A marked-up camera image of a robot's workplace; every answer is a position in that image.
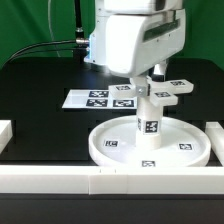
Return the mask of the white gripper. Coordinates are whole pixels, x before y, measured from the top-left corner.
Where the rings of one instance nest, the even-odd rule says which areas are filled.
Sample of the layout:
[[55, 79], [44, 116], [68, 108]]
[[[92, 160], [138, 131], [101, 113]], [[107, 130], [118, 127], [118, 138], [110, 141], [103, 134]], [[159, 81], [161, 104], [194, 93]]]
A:
[[147, 78], [138, 75], [154, 67], [153, 79], [165, 80], [166, 59], [183, 49], [185, 26], [184, 9], [148, 16], [110, 16], [106, 25], [106, 65], [110, 73], [131, 78], [136, 96], [146, 97]]

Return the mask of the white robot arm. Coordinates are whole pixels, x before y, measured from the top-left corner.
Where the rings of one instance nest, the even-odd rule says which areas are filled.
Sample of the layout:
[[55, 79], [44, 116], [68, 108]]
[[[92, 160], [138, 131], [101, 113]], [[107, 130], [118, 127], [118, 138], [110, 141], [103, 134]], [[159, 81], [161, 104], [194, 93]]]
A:
[[113, 97], [144, 96], [142, 75], [183, 49], [183, 0], [95, 0], [95, 12], [85, 61], [131, 81], [128, 87], [110, 86]]

